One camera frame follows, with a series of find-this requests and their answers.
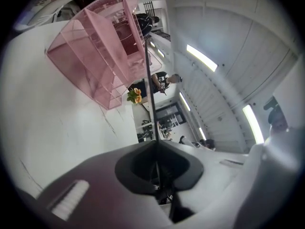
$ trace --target ceiling light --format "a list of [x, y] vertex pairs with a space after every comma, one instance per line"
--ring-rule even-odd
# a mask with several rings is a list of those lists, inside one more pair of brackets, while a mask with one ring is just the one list
[[245, 116], [247, 117], [248, 122], [251, 126], [256, 144], [264, 143], [264, 138], [263, 138], [261, 128], [259, 127], [259, 124], [257, 122], [257, 119], [255, 117], [255, 114], [254, 114], [251, 106], [248, 104], [246, 107], [243, 108], [243, 112], [244, 112]]
[[158, 49], [158, 52], [159, 52], [159, 54], [161, 54], [162, 57], [165, 57], [165, 55], [163, 54], [163, 52], [161, 52], [159, 49]]
[[206, 66], [208, 66], [213, 72], [215, 72], [217, 68], [217, 64], [215, 64], [212, 60], [210, 60], [203, 53], [199, 52], [197, 49], [193, 48], [190, 45], [187, 45], [186, 50], [202, 61]]
[[182, 98], [182, 100], [183, 100], [183, 102], [184, 102], [185, 106], [187, 107], [188, 111], [191, 111], [191, 109], [190, 109], [189, 105], [187, 104], [187, 102], [186, 102], [186, 100], [184, 99], [184, 97], [183, 97], [183, 95], [182, 95], [182, 93], [181, 93], [181, 92], [180, 92], [180, 97]]
[[203, 139], [204, 139], [204, 140], [206, 140], [205, 135], [204, 135], [204, 133], [203, 133], [203, 131], [202, 131], [201, 127], [199, 128], [199, 131], [200, 131], [200, 133], [201, 133], [201, 135], [202, 135]]

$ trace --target man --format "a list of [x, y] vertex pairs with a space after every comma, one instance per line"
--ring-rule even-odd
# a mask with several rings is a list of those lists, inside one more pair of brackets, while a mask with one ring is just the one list
[[[178, 74], [173, 74], [172, 76], [168, 76], [166, 72], [158, 72], [152, 75], [152, 92], [153, 94], [157, 92], [165, 93], [165, 89], [170, 87], [170, 84], [180, 83], [182, 82], [182, 77]], [[141, 81], [136, 84], [132, 84], [130, 86], [130, 90], [138, 88], [141, 90], [142, 98], [147, 96], [145, 82]]]
[[146, 13], [140, 13], [140, 14], [137, 14], [136, 16], [137, 16], [143, 37], [146, 36], [152, 30], [154, 23], [158, 23], [160, 21], [159, 17], [156, 17], [156, 16], [149, 17]]

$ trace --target pink wire basket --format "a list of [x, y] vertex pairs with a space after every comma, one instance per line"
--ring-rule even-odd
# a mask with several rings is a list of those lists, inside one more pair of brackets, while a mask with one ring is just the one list
[[[139, 0], [96, 0], [76, 14], [47, 50], [55, 66], [105, 109], [122, 105], [134, 80], [145, 77]], [[161, 68], [154, 64], [151, 70]]]

